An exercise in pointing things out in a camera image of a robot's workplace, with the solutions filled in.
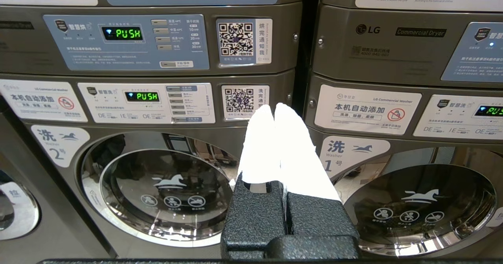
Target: lg logo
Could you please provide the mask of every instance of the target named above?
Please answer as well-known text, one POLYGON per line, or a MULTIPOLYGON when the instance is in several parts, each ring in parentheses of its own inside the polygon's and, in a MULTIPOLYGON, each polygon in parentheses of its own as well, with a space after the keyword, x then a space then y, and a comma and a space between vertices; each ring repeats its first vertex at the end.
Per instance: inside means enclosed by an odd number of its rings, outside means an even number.
POLYGON ((365 24, 360 24, 356 27, 356 33, 358 34, 364 34, 364 33, 375 33, 378 34, 381 32, 381 26, 376 26, 372 28, 372 26, 369 26, 367 29, 367 26, 365 24))

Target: washer door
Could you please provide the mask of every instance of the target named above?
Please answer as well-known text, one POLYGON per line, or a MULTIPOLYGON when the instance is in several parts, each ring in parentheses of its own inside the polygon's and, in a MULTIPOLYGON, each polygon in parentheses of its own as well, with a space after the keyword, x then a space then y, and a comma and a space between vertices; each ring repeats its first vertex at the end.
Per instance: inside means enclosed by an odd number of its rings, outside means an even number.
POLYGON ((83 161, 84 193, 119 229, 166 246, 220 242, 239 163, 179 135, 133 132, 99 142, 83 161))
POLYGON ((0 170, 0 240, 29 234, 39 220, 40 211, 35 198, 0 170))
POLYGON ((502 165, 501 156, 483 149, 424 148, 361 165, 335 187, 363 251, 439 256, 492 232, 485 224, 501 207, 492 182, 500 183, 502 165))

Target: red prohibition sign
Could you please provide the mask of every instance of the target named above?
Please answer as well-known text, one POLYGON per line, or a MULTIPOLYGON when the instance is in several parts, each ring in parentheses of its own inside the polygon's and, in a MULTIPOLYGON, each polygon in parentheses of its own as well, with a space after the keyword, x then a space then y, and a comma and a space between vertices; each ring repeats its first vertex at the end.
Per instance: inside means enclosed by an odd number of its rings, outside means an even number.
POLYGON ((73 108, 75 108, 75 104, 67 97, 59 97, 58 103, 67 110, 73 110, 73 108))
POLYGON ((388 120, 390 121, 400 121, 406 116, 404 109, 395 108, 388 113, 388 120))

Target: stacked washer dryer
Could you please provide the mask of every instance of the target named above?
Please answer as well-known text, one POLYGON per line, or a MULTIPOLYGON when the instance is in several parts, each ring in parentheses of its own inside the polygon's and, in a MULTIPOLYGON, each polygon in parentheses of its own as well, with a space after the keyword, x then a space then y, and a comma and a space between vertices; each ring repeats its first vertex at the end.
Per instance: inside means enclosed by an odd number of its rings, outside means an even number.
POLYGON ((366 256, 474 257, 494 246, 502 4, 321 0, 305 119, 366 256))
POLYGON ((33 138, 0 97, 0 255, 3 264, 47 258, 110 257, 49 176, 33 138))
POLYGON ((2 94, 119 257, 219 258, 247 120, 292 98, 302 0, 1 1, 2 94))

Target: digital display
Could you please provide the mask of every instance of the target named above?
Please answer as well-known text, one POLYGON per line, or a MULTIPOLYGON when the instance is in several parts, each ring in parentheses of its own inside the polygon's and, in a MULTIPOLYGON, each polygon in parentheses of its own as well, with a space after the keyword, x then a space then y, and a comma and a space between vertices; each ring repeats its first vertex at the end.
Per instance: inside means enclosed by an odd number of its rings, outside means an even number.
POLYGON ((102 27, 106 40, 143 40, 139 27, 102 27))
POLYGON ((480 106, 475 115, 485 117, 503 117, 503 106, 480 106))
POLYGON ((125 92, 126 99, 130 102, 159 102, 157 92, 125 92))

